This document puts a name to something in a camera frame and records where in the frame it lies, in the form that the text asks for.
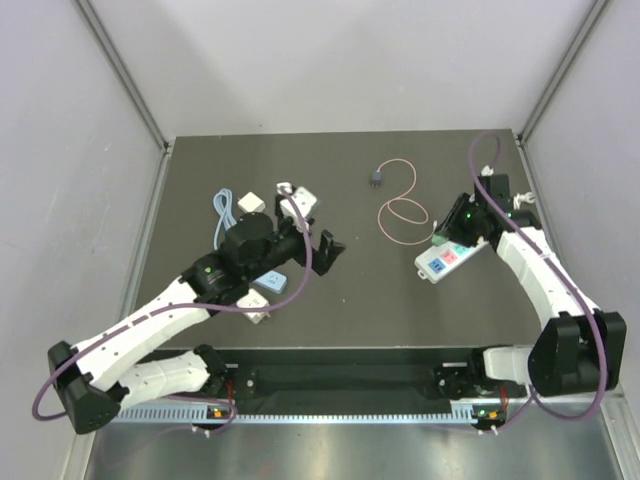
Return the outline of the light green plug adapter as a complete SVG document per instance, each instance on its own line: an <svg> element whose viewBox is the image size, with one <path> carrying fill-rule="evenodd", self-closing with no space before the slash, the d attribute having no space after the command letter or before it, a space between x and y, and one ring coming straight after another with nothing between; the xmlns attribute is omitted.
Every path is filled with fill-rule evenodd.
<svg viewBox="0 0 640 480"><path fill-rule="evenodd" d="M434 233L431 237L432 244L434 246L440 246L449 241L449 238L445 235Z"/></svg>

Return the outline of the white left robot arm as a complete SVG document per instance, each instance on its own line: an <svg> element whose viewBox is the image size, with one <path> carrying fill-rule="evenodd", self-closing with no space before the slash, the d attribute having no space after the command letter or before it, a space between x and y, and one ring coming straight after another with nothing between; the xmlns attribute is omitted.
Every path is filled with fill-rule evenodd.
<svg viewBox="0 0 640 480"><path fill-rule="evenodd" d="M314 247L290 216L243 215L221 245L196 260L169 286L110 329L76 344L60 341L47 359L53 387L74 431L88 434L122 410L177 393L216 396L226 387L221 355L201 345L177 356L148 355L182 331L220 312L241 312L251 282L290 260L307 274L326 274L345 251L329 231Z"/></svg>

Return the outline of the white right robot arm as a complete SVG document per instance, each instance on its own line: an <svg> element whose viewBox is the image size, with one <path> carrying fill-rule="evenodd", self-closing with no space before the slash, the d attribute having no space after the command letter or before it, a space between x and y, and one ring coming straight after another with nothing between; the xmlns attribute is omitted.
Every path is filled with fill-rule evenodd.
<svg viewBox="0 0 640 480"><path fill-rule="evenodd" d="M605 312L569 278L529 210L515 208L505 174L479 175L460 194L434 234L439 260L450 270L463 254L489 246L511 269L541 323L531 347L474 351L466 380L487 396L503 381L529 385L544 397L609 391L619 382L626 323Z"/></svg>

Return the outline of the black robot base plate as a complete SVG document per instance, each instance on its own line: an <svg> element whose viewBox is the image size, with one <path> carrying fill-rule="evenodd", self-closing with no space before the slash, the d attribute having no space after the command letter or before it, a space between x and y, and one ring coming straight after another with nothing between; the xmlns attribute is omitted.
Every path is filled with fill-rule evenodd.
<svg viewBox="0 0 640 480"><path fill-rule="evenodd" d="M472 378L466 347L226 348L232 398L244 414L444 413L454 400L524 396Z"/></svg>

